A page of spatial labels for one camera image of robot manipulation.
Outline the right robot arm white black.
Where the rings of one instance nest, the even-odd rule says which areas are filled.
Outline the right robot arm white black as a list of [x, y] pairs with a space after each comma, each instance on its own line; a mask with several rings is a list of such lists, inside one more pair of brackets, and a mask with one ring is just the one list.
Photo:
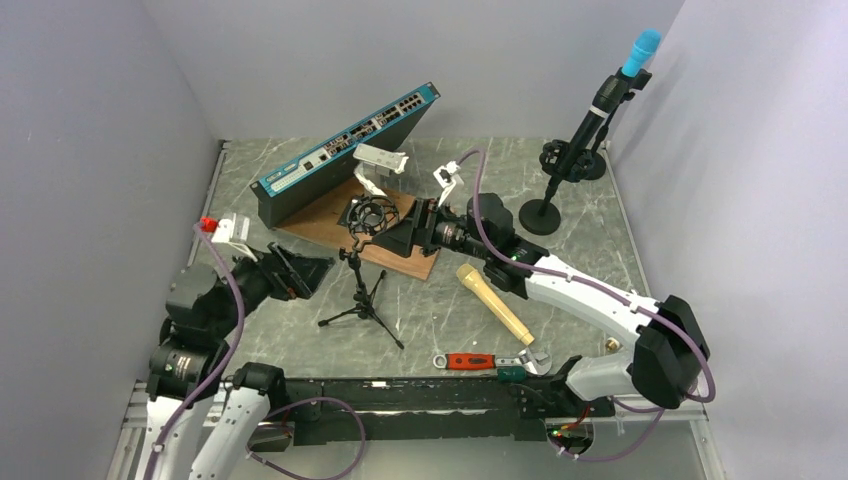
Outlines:
[[595, 279], [518, 235], [513, 215], [494, 193], [468, 202], [464, 215], [436, 199], [418, 198], [398, 223], [376, 234], [374, 245], [408, 257], [451, 250], [484, 262], [498, 289], [577, 316], [623, 346], [620, 353], [575, 356], [551, 388], [557, 411], [574, 415], [601, 397], [639, 394], [659, 408], [694, 399], [698, 378], [714, 383], [709, 347], [690, 304], [677, 296], [655, 300]]

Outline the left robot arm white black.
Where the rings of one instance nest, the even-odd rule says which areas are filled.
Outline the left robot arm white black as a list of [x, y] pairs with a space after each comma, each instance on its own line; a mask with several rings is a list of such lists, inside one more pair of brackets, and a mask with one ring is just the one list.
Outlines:
[[237, 256], [224, 275], [193, 264], [172, 282], [160, 343], [149, 360], [146, 431], [139, 479], [226, 479], [259, 423], [279, 417], [290, 396], [279, 367], [248, 362], [232, 380], [221, 419], [201, 433], [247, 315], [265, 300], [311, 298], [334, 264], [276, 243]]

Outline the beige gold microphone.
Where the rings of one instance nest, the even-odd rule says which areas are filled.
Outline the beige gold microphone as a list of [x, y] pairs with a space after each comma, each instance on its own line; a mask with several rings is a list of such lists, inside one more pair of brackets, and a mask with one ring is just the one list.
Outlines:
[[529, 328], [488, 285], [483, 275], [475, 267], [470, 264], [463, 264], [457, 269], [456, 276], [460, 283], [471, 291], [519, 342], [525, 346], [530, 346], [535, 341], [535, 337]]

